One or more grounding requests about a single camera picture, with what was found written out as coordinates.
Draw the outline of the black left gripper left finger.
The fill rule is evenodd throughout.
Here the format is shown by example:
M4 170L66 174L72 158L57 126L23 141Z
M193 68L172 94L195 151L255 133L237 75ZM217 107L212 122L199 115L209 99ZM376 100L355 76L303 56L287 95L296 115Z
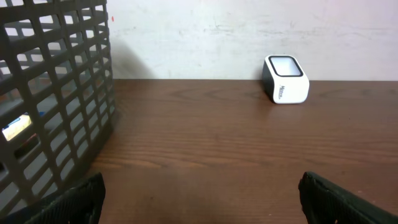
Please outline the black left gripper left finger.
M97 224L105 195L103 175L96 173L2 218L1 224Z

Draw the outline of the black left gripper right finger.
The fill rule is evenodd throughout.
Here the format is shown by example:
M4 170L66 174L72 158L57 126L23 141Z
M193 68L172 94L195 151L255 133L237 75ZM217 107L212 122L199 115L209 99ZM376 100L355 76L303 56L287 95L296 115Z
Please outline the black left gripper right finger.
M309 224L397 224L397 216L307 171L298 184L302 211Z

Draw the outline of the yellow white snack bag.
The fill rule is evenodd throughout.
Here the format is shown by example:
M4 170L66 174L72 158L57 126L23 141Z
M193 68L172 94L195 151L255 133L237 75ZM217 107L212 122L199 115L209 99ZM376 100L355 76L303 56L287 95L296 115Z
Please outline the yellow white snack bag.
M18 134L23 132L26 128L31 125L32 121L29 115L22 114L14 121L9 123L7 126L2 128L2 133L6 138L6 141L10 141L15 138Z

